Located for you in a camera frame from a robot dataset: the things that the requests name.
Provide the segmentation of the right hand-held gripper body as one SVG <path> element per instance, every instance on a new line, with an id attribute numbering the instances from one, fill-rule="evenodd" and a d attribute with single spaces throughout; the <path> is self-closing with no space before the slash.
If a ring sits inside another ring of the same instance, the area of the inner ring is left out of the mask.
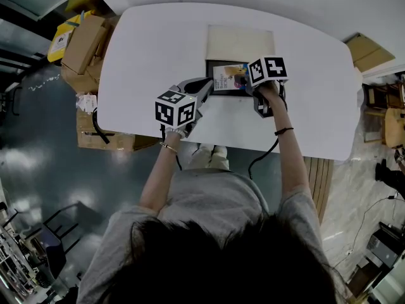
<path id="1" fill-rule="evenodd" d="M 246 92 L 253 97 L 254 110 L 261 118 L 273 116 L 268 101 L 259 92 L 259 86 L 265 83 L 277 83 L 278 95 L 285 106 L 284 84 L 288 81 L 284 59 L 279 56 L 262 56 L 247 65 Z"/>

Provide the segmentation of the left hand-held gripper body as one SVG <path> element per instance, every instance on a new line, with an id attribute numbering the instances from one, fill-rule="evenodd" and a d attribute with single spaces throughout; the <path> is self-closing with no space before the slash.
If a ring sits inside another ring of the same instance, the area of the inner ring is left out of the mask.
<path id="1" fill-rule="evenodd" d="M 200 89 L 185 89 L 188 80 L 171 86 L 156 98 L 154 104 L 155 119 L 161 124 L 161 129 L 182 129 L 186 131 L 186 138 L 203 116 L 199 110 L 203 103 L 199 104 L 197 101 Z"/>

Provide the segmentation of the person's left hand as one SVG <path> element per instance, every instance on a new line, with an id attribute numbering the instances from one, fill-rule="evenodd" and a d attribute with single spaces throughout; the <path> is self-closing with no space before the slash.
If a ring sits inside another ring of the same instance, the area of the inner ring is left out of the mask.
<path id="1" fill-rule="evenodd" d="M 179 135 L 180 139 L 186 138 L 186 131 L 184 131 L 182 129 L 174 129 L 172 127 L 167 127 L 165 129 L 165 134 L 167 135 L 167 134 L 171 134 L 171 133 Z"/>

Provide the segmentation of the person's right hand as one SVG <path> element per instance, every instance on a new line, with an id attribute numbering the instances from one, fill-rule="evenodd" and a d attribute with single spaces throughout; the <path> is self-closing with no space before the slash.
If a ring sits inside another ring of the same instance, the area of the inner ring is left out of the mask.
<path id="1" fill-rule="evenodd" d="M 261 84 L 258 91 L 267 100 L 271 108 L 284 105 L 284 102 L 279 95 L 278 88 L 273 81 Z"/>

